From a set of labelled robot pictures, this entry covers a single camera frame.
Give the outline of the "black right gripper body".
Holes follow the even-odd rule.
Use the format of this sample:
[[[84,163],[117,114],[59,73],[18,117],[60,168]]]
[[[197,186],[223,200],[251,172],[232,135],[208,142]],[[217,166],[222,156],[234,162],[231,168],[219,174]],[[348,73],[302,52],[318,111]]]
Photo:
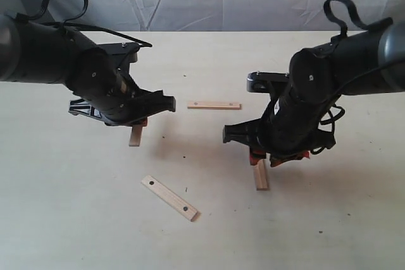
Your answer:
[[[310,104],[300,99],[287,84],[271,101],[262,117],[236,125],[225,125],[223,143],[238,142],[266,155],[291,156],[302,151],[319,153],[335,144],[334,130],[318,128],[326,104]]]

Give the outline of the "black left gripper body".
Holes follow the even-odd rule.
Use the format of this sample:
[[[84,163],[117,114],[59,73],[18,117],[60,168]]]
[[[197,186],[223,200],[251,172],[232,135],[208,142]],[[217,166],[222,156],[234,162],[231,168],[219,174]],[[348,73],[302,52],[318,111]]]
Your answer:
[[[133,126],[164,111],[176,111],[173,96],[140,88],[129,74],[115,70],[82,70],[68,78],[68,88],[79,98],[70,101],[68,112],[83,115],[107,126]]]

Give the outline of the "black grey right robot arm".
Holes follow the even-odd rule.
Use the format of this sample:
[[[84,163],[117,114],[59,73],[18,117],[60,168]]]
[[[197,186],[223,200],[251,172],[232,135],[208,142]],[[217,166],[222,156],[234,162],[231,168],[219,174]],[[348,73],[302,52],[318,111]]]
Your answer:
[[[250,73],[247,90],[268,94],[269,104],[260,118],[225,126],[224,142],[248,146],[251,164],[317,155],[335,145],[335,124],[345,113],[340,97],[404,91],[404,24],[301,49],[287,73]]]

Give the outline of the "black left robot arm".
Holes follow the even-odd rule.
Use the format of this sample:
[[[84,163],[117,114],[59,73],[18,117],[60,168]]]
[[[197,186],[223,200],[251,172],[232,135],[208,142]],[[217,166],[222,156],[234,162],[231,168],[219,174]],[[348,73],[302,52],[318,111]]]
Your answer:
[[[1,15],[1,81],[62,84],[77,99],[69,113],[107,126],[134,126],[164,111],[176,100],[163,91],[140,88],[130,65],[147,42],[96,44],[75,27],[43,25]]]

